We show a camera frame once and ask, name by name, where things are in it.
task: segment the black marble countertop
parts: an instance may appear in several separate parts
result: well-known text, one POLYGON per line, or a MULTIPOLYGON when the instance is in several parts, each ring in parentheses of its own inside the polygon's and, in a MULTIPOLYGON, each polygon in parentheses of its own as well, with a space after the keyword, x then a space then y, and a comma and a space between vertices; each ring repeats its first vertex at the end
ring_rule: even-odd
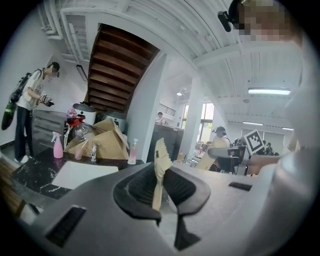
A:
MULTIPOLYGON (((68 188, 51 184, 67 161, 99 166, 116 166, 119 171, 132 166, 128 164, 128 160, 97 158, 96 163, 92 163, 87 156, 83 156, 81 160, 76 160, 74 154, 65 152, 63 158, 57 159, 54 157, 53 149, 48 148, 29 159, 28 162, 11 174, 16 192, 27 203, 46 208, 70 191, 68 188)), ((143 163, 142 160, 136 161, 136 165, 143 163)))

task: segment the ceiling light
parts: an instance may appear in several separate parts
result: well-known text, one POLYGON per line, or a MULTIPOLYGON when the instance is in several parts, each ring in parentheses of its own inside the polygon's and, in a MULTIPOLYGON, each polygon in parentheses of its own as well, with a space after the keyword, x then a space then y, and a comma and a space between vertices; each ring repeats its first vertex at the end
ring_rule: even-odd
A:
POLYGON ((292 128, 286 128, 286 127, 282 127, 283 130, 288 130, 288 131, 293 131, 294 129, 292 128))
POLYGON ((289 95, 290 90, 285 88, 249 88, 249 94, 274 94, 274 95, 289 95))
POLYGON ((246 125, 255 125, 255 126, 263 126, 263 123, 258 123, 258 122, 242 122, 243 124, 246 125))

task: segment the window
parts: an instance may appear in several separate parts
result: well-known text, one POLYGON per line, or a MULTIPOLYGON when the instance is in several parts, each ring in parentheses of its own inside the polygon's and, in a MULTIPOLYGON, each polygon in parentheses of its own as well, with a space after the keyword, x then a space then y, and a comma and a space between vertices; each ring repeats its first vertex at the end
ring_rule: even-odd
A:
MULTIPOLYGON (((189 105, 185 105, 181 129, 185 129, 188 116, 189 105)), ((204 143, 210 140, 212 130, 212 120, 214 119, 215 106, 212 103, 204 103, 202 105, 201 121, 197 141, 204 143)))

